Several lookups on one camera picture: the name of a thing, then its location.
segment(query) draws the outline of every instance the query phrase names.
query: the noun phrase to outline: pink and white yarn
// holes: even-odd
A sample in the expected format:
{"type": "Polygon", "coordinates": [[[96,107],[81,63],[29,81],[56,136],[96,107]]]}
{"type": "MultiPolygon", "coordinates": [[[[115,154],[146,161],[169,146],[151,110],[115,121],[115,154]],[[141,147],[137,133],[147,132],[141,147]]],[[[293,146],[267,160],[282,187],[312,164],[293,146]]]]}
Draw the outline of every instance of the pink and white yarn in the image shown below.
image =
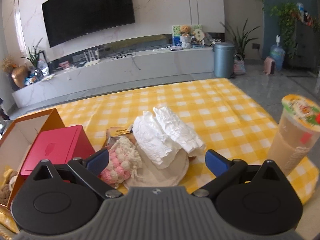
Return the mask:
{"type": "Polygon", "coordinates": [[[135,146],[123,136],[109,150],[109,164],[101,172],[101,179],[107,184],[122,183],[130,176],[138,176],[137,169],[141,167],[142,161],[135,146]]]}

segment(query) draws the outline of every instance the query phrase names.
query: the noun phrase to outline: electrical outlet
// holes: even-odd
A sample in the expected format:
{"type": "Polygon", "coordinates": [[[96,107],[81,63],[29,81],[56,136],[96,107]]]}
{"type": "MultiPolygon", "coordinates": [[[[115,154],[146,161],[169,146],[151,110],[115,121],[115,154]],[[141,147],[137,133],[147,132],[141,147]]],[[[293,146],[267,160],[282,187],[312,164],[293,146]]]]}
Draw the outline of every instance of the electrical outlet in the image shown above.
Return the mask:
{"type": "Polygon", "coordinates": [[[253,48],[253,49],[260,49],[260,44],[258,44],[258,43],[252,43],[252,48],[253,48]]]}

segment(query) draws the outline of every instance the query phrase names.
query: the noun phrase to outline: pink bag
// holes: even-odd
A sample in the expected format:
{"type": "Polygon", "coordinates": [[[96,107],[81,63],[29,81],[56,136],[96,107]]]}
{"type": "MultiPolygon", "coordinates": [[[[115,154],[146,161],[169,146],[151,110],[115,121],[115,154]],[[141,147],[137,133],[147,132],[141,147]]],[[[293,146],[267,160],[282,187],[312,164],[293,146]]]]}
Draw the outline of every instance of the pink bag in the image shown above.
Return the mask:
{"type": "Polygon", "coordinates": [[[275,60],[272,57],[267,57],[266,60],[264,61],[263,72],[266,75],[274,74],[275,73],[275,66],[276,66],[275,60]]]}

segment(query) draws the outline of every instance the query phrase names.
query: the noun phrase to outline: blue trash can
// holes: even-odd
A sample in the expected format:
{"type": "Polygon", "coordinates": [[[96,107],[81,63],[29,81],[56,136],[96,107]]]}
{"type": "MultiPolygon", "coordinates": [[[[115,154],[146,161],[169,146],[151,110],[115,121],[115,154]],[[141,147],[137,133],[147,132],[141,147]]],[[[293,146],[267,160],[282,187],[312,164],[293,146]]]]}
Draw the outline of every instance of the blue trash can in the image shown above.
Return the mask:
{"type": "Polygon", "coordinates": [[[230,78],[233,73],[233,56],[235,46],[231,43],[216,43],[214,51],[214,68],[213,73],[218,78],[230,78]]]}

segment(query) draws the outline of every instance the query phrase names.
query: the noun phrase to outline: bottle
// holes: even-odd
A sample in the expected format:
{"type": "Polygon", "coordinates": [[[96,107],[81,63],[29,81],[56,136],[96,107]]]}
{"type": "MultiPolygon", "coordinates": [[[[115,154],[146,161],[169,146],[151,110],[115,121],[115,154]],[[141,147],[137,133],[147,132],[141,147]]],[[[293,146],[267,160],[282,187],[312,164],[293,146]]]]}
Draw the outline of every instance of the bottle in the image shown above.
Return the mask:
{"type": "Polygon", "coordinates": [[[297,7],[300,11],[300,20],[303,22],[303,18],[304,18],[304,8],[303,8],[303,4],[302,3],[297,3],[297,7]]]}
{"type": "Polygon", "coordinates": [[[280,36],[277,35],[276,44],[271,46],[270,57],[272,57],[276,62],[276,69],[280,71],[282,69],[284,61],[285,51],[280,46],[280,36]]]}

